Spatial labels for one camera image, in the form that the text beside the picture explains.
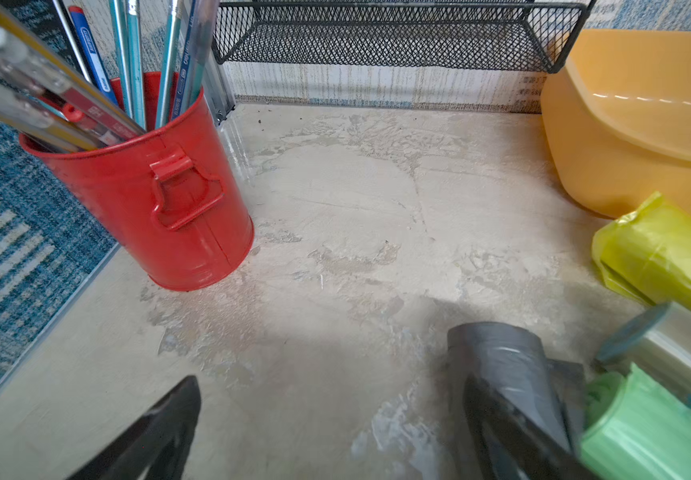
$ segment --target yellow garbage bag roll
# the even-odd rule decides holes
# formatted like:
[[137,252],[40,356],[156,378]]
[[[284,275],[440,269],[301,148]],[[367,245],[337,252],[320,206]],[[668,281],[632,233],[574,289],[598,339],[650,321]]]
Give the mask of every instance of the yellow garbage bag roll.
[[691,216],[656,192],[593,236],[593,261],[607,288],[647,305],[691,310]]

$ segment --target blue striped carpet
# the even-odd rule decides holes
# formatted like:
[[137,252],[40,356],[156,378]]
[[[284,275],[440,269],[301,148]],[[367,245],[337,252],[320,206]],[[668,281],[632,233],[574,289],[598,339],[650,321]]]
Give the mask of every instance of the blue striped carpet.
[[0,379],[115,240],[0,124]]

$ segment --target mesh shelf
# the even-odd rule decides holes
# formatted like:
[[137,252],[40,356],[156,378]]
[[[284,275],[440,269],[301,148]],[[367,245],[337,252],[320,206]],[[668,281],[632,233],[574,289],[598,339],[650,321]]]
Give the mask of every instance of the mesh shelf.
[[221,64],[557,72],[594,1],[225,2],[213,50]]

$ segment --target dirty floor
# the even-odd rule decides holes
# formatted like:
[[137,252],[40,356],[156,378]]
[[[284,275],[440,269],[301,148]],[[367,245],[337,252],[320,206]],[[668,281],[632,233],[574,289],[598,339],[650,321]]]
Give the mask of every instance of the dirty floor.
[[587,364],[641,310],[597,280],[608,220],[562,191],[538,115],[233,116],[250,255],[174,293],[119,251],[1,390],[0,479],[64,478],[189,374],[185,478],[456,478],[447,329],[525,326]]

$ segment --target red bucket handle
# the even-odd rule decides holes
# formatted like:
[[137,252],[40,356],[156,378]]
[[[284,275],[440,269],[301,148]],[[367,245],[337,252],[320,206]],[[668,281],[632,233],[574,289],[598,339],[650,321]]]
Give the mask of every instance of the red bucket handle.
[[[162,226],[169,232],[178,231],[190,222],[194,221],[198,216],[217,205],[217,203],[221,201],[225,195],[223,184],[220,182],[220,178],[201,172],[200,169],[194,164],[194,161],[191,160],[191,158],[179,148],[172,154],[168,155],[165,159],[151,164],[150,168],[154,171],[154,182],[152,189],[154,191],[154,197],[156,198],[156,205],[154,206],[153,211],[151,211],[151,221],[154,222],[154,225]],[[206,200],[203,200],[200,204],[175,220],[172,224],[165,224],[161,220],[161,213],[164,208],[164,189],[162,188],[161,184],[192,168],[201,178],[204,178],[206,181],[216,182],[220,188],[220,194],[216,197],[206,198]]]

